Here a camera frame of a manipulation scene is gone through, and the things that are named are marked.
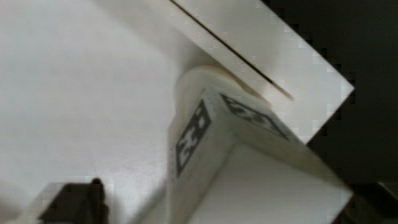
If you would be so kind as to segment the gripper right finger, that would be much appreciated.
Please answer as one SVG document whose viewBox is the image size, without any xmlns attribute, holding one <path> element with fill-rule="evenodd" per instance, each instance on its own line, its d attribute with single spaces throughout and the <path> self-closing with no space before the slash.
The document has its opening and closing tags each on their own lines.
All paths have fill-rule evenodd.
<svg viewBox="0 0 398 224">
<path fill-rule="evenodd" d="M 351 184 L 353 196 L 335 224 L 398 224 L 398 182 Z"/>
</svg>

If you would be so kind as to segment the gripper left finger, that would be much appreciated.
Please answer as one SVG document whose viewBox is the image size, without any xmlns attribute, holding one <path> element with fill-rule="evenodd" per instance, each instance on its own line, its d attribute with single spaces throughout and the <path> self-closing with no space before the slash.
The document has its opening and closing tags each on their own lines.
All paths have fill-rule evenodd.
<svg viewBox="0 0 398 224">
<path fill-rule="evenodd" d="M 10 224 L 110 224 L 101 179 L 51 183 Z"/>
</svg>

